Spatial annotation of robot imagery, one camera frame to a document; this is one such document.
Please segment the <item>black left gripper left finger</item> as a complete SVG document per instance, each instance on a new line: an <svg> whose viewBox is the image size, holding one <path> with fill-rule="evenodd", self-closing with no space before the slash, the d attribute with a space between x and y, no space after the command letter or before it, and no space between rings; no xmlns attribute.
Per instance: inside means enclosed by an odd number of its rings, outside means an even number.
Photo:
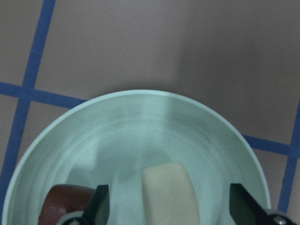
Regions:
<svg viewBox="0 0 300 225"><path fill-rule="evenodd" d="M106 225L110 216L109 186L98 185L82 214L85 225Z"/></svg>

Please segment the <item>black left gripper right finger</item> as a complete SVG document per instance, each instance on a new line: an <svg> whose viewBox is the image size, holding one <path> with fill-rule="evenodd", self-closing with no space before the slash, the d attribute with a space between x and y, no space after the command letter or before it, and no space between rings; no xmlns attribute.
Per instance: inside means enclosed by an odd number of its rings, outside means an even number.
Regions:
<svg viewBox="0 0 300 225"><path fill-rule="evenodd" d="M229 212L236 225L271 225L269 215L239 183L230 184Z"/></svg>

